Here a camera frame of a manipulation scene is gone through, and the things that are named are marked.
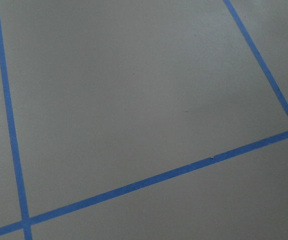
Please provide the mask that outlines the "blue tape strip left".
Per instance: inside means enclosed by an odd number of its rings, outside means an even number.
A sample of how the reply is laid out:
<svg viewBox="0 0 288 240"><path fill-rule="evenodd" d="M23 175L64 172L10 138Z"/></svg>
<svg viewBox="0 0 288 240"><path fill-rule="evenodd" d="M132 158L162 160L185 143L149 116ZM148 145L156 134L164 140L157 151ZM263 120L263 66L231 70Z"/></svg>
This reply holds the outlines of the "blue tape strip left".
<svg viewBox="0 0 288 240"><path fill-rule="evenodd" d="M288 102L230 0L223 1L288 117Z"/></svg>

